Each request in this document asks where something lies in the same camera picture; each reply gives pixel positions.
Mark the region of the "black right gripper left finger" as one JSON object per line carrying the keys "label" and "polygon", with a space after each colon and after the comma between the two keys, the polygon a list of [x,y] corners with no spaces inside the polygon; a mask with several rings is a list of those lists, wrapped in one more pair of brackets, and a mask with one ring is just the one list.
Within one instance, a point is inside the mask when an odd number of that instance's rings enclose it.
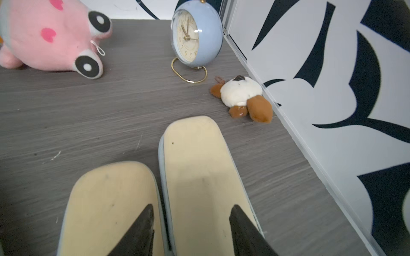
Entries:
{"label": "black right gripper left finger", "polygon": [[148,204],[108,256],[152,256],[154,209]]}

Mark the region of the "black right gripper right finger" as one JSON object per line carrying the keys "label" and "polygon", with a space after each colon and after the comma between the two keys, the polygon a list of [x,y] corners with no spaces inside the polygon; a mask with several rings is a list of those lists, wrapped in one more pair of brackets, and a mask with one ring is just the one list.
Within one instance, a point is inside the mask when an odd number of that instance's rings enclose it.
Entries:
{"label": "black right gripper right finger", "polygon": [[278,256],[239,205],[229,217],[235,256]]}

